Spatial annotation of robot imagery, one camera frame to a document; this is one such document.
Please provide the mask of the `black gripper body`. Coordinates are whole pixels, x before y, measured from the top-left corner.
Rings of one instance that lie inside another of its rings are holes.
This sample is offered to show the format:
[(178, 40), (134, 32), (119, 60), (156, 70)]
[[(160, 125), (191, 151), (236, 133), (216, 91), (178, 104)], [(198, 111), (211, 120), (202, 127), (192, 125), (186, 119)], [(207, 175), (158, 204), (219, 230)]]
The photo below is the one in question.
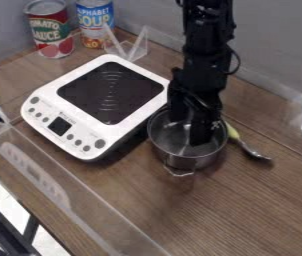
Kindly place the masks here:
[(182, 68), (172, 69), (170, 98), (191, 93), (202, 100), (218, 100), (230, 75), (231, 55), (186, 55)]

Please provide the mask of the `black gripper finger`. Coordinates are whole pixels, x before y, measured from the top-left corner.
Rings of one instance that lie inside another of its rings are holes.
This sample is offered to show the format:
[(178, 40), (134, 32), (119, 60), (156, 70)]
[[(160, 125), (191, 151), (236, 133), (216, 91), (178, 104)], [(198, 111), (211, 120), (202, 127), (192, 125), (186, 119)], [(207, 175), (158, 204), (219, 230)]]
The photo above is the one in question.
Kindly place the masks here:
[(214, 99), (204, 102), (198, 96), (191, 97), (192, 119), (190, 127), (190, 145), (199, 146), (211, 142), (215, 130), (220, 124), (222, 102)]
[(182, 69), (171, 70), (172, 80), (168, 84), (167, 107), (170, 111), (170, 120), (172, 122), (183, 121), (188, 116), (188, 107), (184, 103), (184, 91), (182, 87)]

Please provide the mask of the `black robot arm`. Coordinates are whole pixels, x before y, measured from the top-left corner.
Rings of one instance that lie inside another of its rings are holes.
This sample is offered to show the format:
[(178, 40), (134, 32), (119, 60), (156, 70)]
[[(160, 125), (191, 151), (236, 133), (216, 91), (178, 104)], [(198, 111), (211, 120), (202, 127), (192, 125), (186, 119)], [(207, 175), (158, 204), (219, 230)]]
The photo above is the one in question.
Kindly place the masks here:
[(176, 0), (183, 10), (183, 67), (172, 69), (167, 107), (170, 120), (188, 125), (188, 143), (211, 141), (222, 123), (219, 94), (241, 67), (230, 47), (235, 38), (232, 0)]

